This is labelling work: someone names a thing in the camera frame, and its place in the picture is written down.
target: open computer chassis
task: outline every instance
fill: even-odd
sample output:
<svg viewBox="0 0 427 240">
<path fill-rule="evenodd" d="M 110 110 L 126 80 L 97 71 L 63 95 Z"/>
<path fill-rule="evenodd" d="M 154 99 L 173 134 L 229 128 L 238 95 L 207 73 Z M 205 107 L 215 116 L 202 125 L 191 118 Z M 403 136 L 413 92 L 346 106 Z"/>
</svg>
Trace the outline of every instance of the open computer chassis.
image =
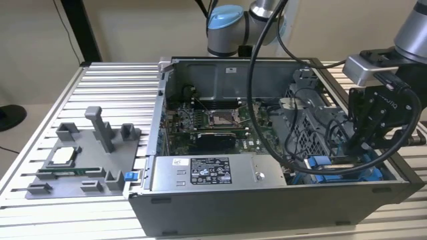
<svg viewBox="0 0 427 240">
<path fill-rule="evenodd" d="M 321 64 L 315 58 L 307 59 Z M 262 232 L 358 224 L 381 206 L 401 203 L 423 181 L 397 153 L 345 176 L 306 175 L 269 154 L 246 105 L 247 58 L 175 57 L 162 80 L 141 189 L 129 201 L 149 236 Z M 353 124 L 349 95 L 327 70 L 286 58 L 261 58 L 254 70 L 257 121 L 275 151 L 289 148 L 307 168 L 355 165 L 381 151 L 341 151 Z M 326 134 L 326 125 L 335 130 Z"/>
</svg>

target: motherboard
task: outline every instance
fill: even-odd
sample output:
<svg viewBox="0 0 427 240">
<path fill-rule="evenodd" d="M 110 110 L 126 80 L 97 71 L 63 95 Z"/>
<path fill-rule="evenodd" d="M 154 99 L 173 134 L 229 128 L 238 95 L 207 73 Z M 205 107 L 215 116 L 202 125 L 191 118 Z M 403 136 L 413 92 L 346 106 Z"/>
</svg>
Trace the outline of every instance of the motherboard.
<svg viewBox="0 0 427 240">
<path fill-rule="evenodd" d="M 193 100 L 167 111 L 169 146 L 173 156 L 269 154 L 254 130 L 246 102 L 213 104 L 211 101 Z M 282 153 L 283 148 L 273 128 L 269 107 L 257 102 L 254 109 L 270 145 Z"/>
</svg>

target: sticker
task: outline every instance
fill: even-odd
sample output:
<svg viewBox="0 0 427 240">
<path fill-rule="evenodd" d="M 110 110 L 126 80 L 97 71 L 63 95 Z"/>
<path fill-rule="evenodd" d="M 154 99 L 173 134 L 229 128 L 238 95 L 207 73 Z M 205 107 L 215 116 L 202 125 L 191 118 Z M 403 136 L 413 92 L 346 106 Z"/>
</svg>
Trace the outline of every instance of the sticker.
<svg viewBox="0 0 427 240">
<path fill-rule="evenodd" d="M 190 168 L 190 181 L 194 185 L 233 183 L 229 157 L 191 158 Z"/>
<path fill-rule="evenodd" d="M 174 158 L 173 165 L 174 166 L 189 166 L 190 159 L 189 158 Z"/>
<path fill-rule="evenodd" d="M 238 72 L 238 68 L 235 68 L 235 67 L 227 67 L 226 68 L 226 73 L 227 74 L 235 74 Z"/>
</svg>

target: green circuit board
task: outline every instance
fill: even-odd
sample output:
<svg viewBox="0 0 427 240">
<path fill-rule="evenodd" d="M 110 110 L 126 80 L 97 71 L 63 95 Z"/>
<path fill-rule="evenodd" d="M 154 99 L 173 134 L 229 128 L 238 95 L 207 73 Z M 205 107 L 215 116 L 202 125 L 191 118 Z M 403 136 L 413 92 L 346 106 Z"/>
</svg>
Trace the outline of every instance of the green circuit board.
<svg viewBox="0 0 427 240">
<path fill-rule="evenodd" d="M 258 105 L 254 105 L 254 108 L 265 137 L 277 152 L 282 153 L 283 149 L 267 110 Z M 170 154 L 173 156 L 241 153 L 269 154 L 255 133 L 247 106 L 213 111 L 183 108 L 171 112 L 171 115 L 169 117 L 171 126 L 169 140 Z M 209 133 L 233 134 L 235 136 L 235 146 L 227 149 L 201 150 L 197 139 L 199 134 Z"/>
</svg>

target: black pole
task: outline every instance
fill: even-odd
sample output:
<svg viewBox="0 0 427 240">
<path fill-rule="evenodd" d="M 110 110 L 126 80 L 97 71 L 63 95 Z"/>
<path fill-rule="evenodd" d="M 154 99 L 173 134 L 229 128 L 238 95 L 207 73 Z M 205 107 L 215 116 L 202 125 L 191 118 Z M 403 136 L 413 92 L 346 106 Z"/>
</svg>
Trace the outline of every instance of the black pole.
<svg viewBox="0 0 427 240">
<path fill-rule="evenodd" d="M 86 62 L 102 62 L 83 0 L 60 0 Z"/>
</svg>

